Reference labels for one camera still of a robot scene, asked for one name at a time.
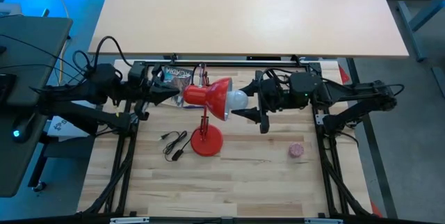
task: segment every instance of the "lamp base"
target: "lamp base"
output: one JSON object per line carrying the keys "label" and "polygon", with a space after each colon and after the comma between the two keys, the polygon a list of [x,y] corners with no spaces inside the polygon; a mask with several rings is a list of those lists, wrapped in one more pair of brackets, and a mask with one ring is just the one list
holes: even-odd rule
{"label": "lamp base", "polygon": [[217,127],[209,124],[206,136],[201,136],[200,127],[198,127],[192,135],[190,144],[192,145],[193,151],[200,156],[210,157],[221,151],[223,134]]}

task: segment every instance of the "wooden tabletop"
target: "wooden tabletop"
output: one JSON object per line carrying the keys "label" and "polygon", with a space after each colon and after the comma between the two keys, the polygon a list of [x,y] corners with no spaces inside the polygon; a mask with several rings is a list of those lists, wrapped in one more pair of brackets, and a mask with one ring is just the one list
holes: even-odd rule
{"label": "wooden tabletop", "polygon": [[[128,67],[116,61],[116,68],[126,77]],[[323,76],[341,82],[335,61],[321,63]],[[210,81],[233,78],[234,88],[241,88],[254,77],[254,68],[208,68]],[[256,98],[249,107],[255,106]],[[346,109],[335,104],[332,113]],[[110,104],[105,110],[114,111]],[[167,162],[162,149],[174,139],[159,137],[169,131],[191,132],[199,125],[202,109],[178,109],[160,105],[149,107],[150,117],[140,122],[136,151],[125,211],[147,216],[270,216],[315,217],[327,213],[325,187],[321,174],[312,110],[287,110],[270,113],[270,131],[259,133],[259,125],[231,115],[223,122],[210,116],[210,123],[224,135],[224,144],[214,157],[200,157],[188,145],[177,162]],[[118,137],[103,135],[96,139],[78,210],[85,210],[107,185]],[[300,143],[305,153],[291,159],[287,150]],[[371,211],[357,145],[349,138],[337,138],[337,148],[345,184],[352,194]],[[120,184],[117,186],[118,202]],[[338,191],[333,186],[338,209]]]}
{"label": "wooden tabletop", "polygon": [[386,0],[105,0],[89,52],[106,35],[126,54],[408,56]]}

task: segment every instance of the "light bulb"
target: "light bulb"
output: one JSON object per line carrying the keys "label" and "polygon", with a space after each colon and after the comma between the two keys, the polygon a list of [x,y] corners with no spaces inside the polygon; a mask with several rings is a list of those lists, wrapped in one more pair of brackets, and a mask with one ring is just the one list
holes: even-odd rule
{"label": "light bulb", "polygon": [[245,109],[248,102],[248,96],[241,90],[233,90],[227,93],[227,105],[231,110]]}

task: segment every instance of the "black metal frame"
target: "black metal frame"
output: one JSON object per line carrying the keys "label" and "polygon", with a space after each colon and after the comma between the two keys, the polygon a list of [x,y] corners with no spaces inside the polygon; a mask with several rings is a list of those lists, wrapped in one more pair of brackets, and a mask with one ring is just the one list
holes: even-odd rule
{"label": "black metal frame", "polygon": [[[306,72],[315,72],[321,75],[321,67],[319,63],[300,63],[298,58],[293,58],[294,61],[206,61],[208,67],[283,67],[283,68],[304,68]],[[194,66],[200,61],[177,61],[173,58],[171,61],[144,61],[146,63],[163,63],[170,64],[182,67],[190,67]],[[355,70],[355,65],[353,60],[349,60],[348,64],[350,66],[351,76],[353,81],[358,82],[357,72]],[[129,112],[131,108],[131,102],[127,101],[125,104],[125,112]],[[318,110],[313,109],[314,114],[314,126],[316,128],[316,136],[318,143],[318,151],[321,158],[321,168],[323,174],[323,182],[325,184],[325,193],[327,199],[327,206],[329,211],[330,220],[334,221],[334,223],[340,223],[339,220],[343,220],[345,223],[420,223],[414,221],[404,221],[398,219],[389,219],[389,218],[376,218],[375,216],[353,216],[348,213],[348,203],[346,198],[350,201],[353,199],[352,195],[346,188],[346,186],[342,183],[341,179],[341,168],[339,165],[339,157],[337,153],[337,149],[335,148],[335,138],[329,139],[330,142],[330,153],[332,155],[332,165],[327,166],[324,161],[327,160],[327,152],[324,147],[324,135],[323,130],[320,125],[316,124],[315,115],[318,114]],[[364,119],[364,124],[370,124],[370,120],[368,121],[366,118]],[[131,164],[133,161],[133,155],[136,147],[136,137],[138,131],[138,123],[136,122],[128,133],[121,133],[118,140],[118,146],[115,153],[115,159],[113,164],[113,172],[111,176],[111,180],[101,193],[101,195],[95,200],[90,208],[85,210],[84,212],[79,212],[72,216],[55,216],[49,218],[34,218],[28,220],[16,220],[12,221],[12,223],[109,223],[110,218],[119,218],[124,216],[124,206],[127,199],[128,187],[129,187],[129,178],[131,173]],[[385,170],[382,166],[382,160],[380,153],[378,153],[378,146],[375,141],[375,136],[372,134],[367,134],[368,137],[373,137],[369,141],[369,145],[371,148],[371,153],[373,154],[373,161],[376,166],[376,170],[381,170],[381,173],[385,176]],[[122,158],[122,150],[124,147],[124,142],[126,138],[130,138],[129,140],[129,148],[126,154],[126,157],[122,164],[120,164],[120,160]],[[119,203],[115,211],[113,211],[113,195],[115,191],[115,187],[118,182],[123,178],[121,194],[119,198]],[[330,180],[331,178],[336,183],[339,195],[340,195],[340,203],[341,203],[341,213],[339,213],[334,204],[334,197],[332,195],[332,187]],[[394,202],[392,201],[391,193],[388,185],[382,185],[382,181],[379,179],[380,188],[383,193],[389,193],[387,197],[384,199],[390,199],[390,202],[394,206]],[[102,208],[102,205],[106,204],[104,208],[104,213],[99,213],[99,210]],[[395,214],[394,212],[388,211],[388,207],[390,205],[385,202],[385,207],[387,208],[388,214]],[[130,216],[136,216],[136,212],[131,212]],[[324,213],[320,213],[319,218],[325,218]],[[143,217],[149,218],[151,223],[217,223],[217,224],[235,224],[235,223],[310,223],[310,220],[307,218],[175,218],[175,217]]]}
{"label": "black metal frame", "polygon": [[[346,59],[348,64],[348,69],[350,72],[350,78],[353,83],[360,83],[359,75],[357,73],[357,68],[355,67],[354,59]],[[377,181],[380,188],[380,192],[383,198],[383,205],[385,206],[385,211],[388,218],[397,218],[396,206],[394,204],[394,199],[392,198],[391,189],[389,188],[388,177],[385,172],[385,167],[383,166],[382,156],[380,154],[377,139],[375,138],[373,124],[369,115],[365,115],[362,118],[364,131],[366,134],[367,143],[369,145],[369,150],[371,152],[371,158],[373,160],[373,165],[375,168],[375,173],[377,175]]]}

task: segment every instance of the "red desk lamp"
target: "red desk lamp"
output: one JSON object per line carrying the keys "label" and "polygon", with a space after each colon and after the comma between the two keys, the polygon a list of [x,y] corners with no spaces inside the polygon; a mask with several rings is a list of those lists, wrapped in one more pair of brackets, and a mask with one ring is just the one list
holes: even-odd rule
{"label": "red desk lamp", "polygon": [[218,119],[226,121],[231,109],[245,109],[248,105],[248,96],[241,90],[232,90],[232,78],[222,78],[209,84],[205,72],[205,64],[201,64],[200,84],[192,84],[184,90],[184,100],[189,104],[204,107],[201,125],[193,132],[191,145],[193,150],[205,157],[213,156],[223,146],[223,134],[209,124],[207,109]]}

